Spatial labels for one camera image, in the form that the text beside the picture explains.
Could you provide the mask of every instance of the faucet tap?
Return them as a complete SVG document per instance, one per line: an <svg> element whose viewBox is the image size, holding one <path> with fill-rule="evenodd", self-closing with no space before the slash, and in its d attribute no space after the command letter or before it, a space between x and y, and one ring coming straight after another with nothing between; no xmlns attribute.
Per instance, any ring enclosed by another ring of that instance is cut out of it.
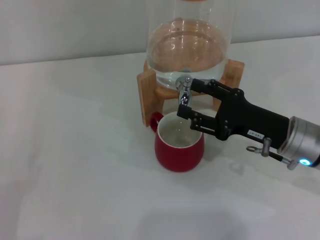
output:
<svg viewBox="0 0 320 240"><path fill-rule="evenodd" d="M189 106L191 102L191 83L193 78L190 75L182 75L175 81L175 87L179 92L179 105Z"/></svg>

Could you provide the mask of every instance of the blue indicator light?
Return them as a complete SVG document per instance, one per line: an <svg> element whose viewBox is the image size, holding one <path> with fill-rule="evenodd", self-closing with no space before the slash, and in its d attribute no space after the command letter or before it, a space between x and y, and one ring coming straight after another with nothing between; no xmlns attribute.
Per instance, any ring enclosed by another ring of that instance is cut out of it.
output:
<svg viewBox="0 0 320 240"><path fill-rule="evenodd" d="M311 165L311 162L308 161L307 159L301 159L299 162L303 165L307 165L307 166Z"/></svg>

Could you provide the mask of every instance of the wooden base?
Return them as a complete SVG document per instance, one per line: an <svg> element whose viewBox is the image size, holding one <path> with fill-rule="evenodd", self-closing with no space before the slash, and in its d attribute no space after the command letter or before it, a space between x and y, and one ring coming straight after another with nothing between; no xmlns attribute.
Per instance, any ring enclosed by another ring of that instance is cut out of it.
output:
<svg viewBox="0 0 320 240"><path fill-rule="evenodd" d="M244 72L245 64L240 61L228 60L220 82L231 88L238 88ZM143 66L144 72L136 76L140 97L142 122L148 127L151 115L155 112L162 113L164 102L168 99L177 99L178 92L162 87L157 84L156 72L148 69L147 62ZM204 95L204 93L193 92L192 96ZM213 98L212 109L218 111L221 101Z"/></svg>

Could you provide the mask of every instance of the white table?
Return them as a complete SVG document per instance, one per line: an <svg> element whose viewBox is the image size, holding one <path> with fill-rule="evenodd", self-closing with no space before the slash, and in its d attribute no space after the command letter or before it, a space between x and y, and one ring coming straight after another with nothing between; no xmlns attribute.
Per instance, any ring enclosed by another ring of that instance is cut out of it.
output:
<svg viewBox="0 0 320 240"><path fill-rule="evenodd" d="M320 124L320 36L233 44L229 56L246 64L248 101ZM158 164L141 120L144 60L0 67L0 240L320 239L320 171L289 171L241 136L207 136L190 172Z"/></svg>

